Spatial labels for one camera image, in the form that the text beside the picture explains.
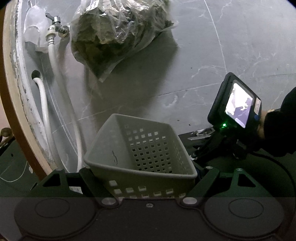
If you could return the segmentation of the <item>right hand in dark sleeve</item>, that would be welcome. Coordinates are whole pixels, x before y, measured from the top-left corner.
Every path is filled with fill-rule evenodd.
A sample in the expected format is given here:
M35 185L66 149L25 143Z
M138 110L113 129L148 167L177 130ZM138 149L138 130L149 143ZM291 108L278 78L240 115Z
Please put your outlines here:
M259 125L257 128L257 133L261 138L264 138L264 121L265 121L266 115L270 112L273 112L273 111L274 111L274 109L270 109L267 111L265 111L265 110L261 111L261 117L260 117Z

